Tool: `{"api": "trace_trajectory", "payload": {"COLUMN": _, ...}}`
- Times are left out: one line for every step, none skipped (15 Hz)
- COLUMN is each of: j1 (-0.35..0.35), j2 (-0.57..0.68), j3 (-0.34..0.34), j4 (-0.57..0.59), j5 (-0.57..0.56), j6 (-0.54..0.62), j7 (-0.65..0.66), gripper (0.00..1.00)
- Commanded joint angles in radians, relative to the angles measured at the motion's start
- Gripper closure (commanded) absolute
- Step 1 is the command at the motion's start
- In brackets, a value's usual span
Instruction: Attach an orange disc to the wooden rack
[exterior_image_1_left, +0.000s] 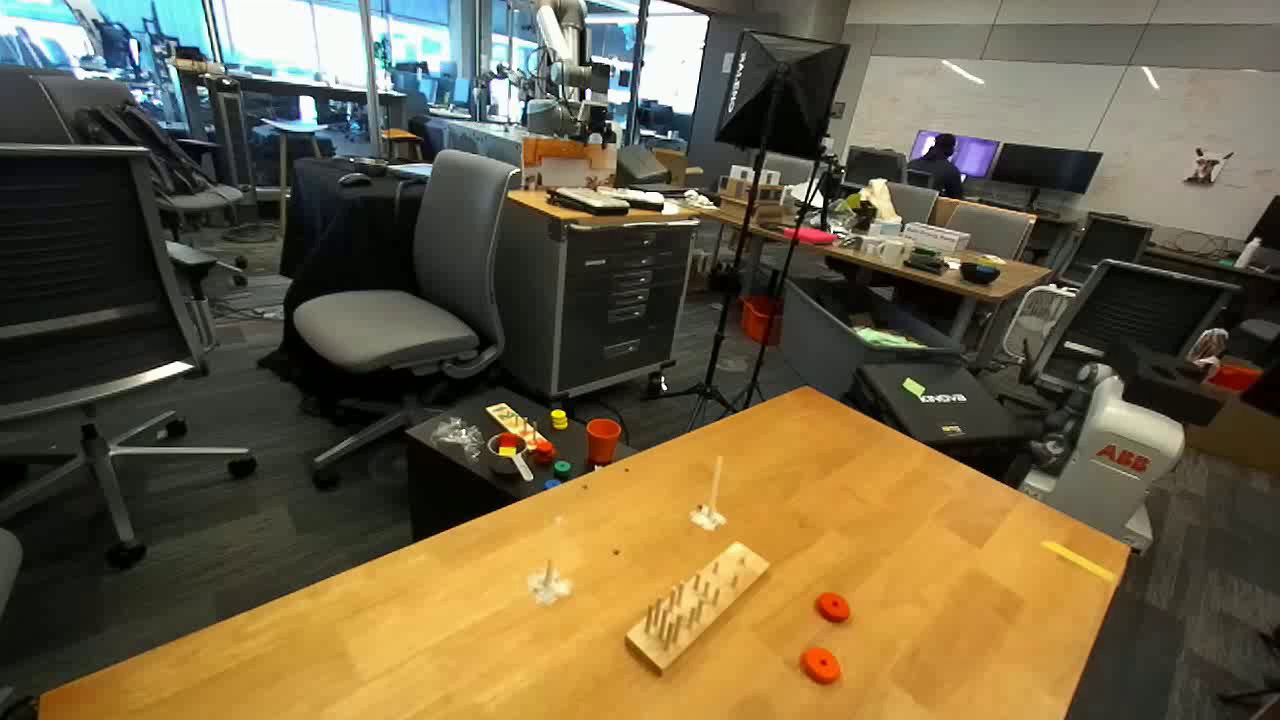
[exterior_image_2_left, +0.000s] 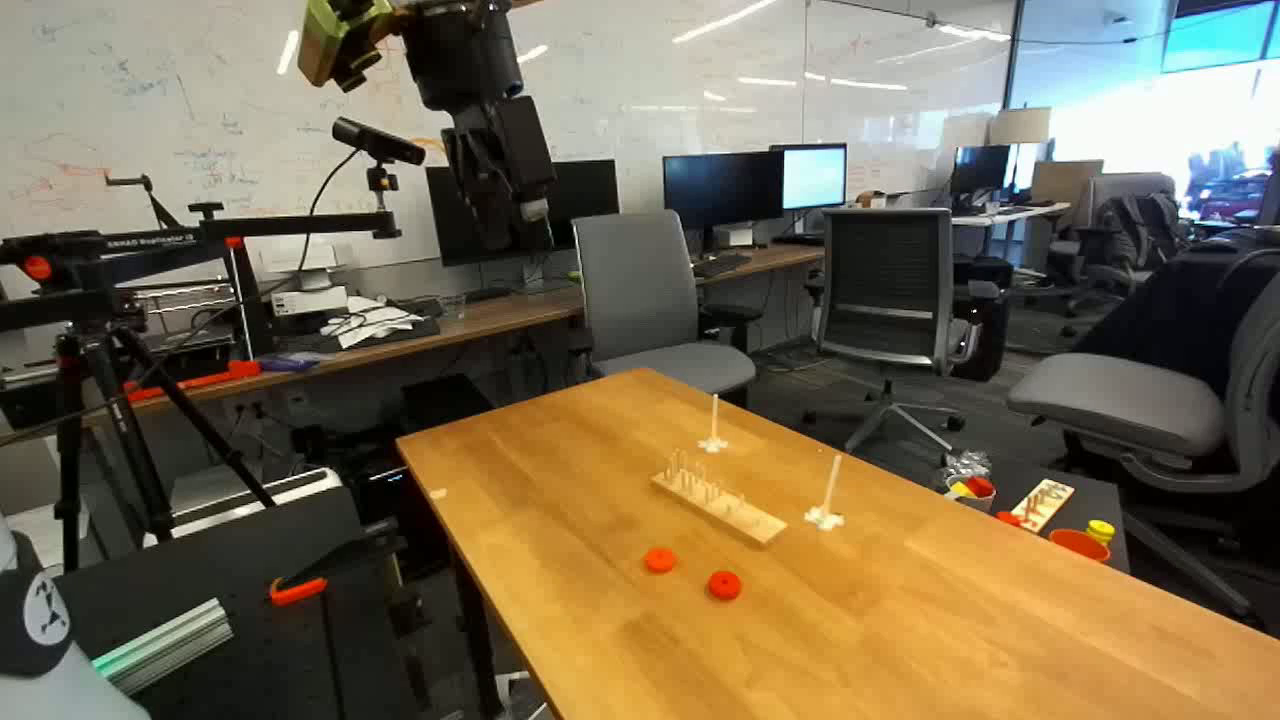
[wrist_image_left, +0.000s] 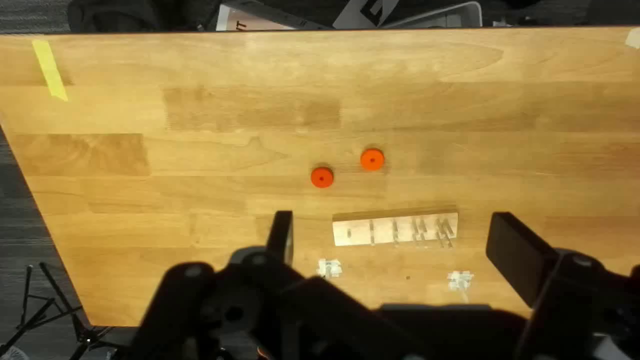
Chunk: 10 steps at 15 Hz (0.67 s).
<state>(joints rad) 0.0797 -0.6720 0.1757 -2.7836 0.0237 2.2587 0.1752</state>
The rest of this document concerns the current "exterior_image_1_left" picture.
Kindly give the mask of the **white ABB robot base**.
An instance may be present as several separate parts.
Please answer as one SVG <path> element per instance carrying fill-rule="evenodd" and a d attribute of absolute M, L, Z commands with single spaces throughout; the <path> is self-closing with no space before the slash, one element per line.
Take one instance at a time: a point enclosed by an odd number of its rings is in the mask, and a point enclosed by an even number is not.
<path fill-rule="evenodd" d="M 1132 403 L 1109 365 L 1084 365 L 1076 381 L 1076 435 L 1053 463 L 1026 467 L 1021 489 L 1142 553 L 1151 545 L 1146 492 L 1183 457 L 1183 424 Z"/>

